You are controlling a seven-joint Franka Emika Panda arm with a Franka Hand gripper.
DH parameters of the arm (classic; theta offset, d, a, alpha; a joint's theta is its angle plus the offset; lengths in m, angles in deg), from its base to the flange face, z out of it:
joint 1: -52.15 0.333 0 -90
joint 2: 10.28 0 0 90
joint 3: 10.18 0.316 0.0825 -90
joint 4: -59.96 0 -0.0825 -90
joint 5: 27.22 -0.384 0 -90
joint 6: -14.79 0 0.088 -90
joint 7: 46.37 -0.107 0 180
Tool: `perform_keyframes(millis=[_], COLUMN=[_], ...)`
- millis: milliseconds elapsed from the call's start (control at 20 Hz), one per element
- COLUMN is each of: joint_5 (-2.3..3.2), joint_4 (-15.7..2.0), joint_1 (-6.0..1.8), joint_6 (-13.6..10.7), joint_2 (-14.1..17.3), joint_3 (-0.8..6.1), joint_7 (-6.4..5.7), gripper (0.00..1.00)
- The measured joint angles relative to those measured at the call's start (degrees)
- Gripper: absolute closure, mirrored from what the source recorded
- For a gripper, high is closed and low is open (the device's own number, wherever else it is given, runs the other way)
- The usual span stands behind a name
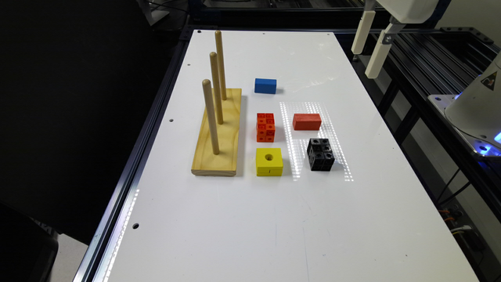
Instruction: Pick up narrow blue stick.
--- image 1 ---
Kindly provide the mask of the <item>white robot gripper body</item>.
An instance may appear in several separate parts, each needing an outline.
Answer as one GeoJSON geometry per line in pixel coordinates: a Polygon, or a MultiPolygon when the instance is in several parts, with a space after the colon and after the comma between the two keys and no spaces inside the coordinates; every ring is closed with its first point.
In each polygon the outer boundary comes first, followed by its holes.
{"type": "Polygon", "coordinates": [[[377,0],[398,22],[421,24],[428,20],[438,0],[377,0]]]}

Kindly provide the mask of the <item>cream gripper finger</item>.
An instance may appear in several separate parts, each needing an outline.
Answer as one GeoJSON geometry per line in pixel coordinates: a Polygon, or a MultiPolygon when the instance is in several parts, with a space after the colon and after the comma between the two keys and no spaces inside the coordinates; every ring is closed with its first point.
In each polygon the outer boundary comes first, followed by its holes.
{"type": "Polygon", "coordinates": [[[367,10],[363,12],[362,17],[359,21],[357,31],[355,33],[353,44],[351,46],[351,52],[354,55],[359,55],[362,53],[375,15],[375,10],[367,10]]]}
{"type": "Polygon", "coordinates": [[[390,23],[387,28],[380,33],[380,37],[377,40],[372,56],[366,67],[365,75],[367,78],[374,79],[378,77],[392,47],[392,42],[397,33],[401,31],[404,26],[405,24],[403,23],[390,23]]]}

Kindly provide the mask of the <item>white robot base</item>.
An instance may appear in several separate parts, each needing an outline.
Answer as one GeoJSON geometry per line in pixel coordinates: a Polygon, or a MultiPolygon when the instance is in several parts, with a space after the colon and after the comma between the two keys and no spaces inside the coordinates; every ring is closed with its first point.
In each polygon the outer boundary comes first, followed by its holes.
{"type": "Polygon", "coordinates": [[[500,56],[460,94],[428,100],[476,157],[500,159],[500,56]]]}

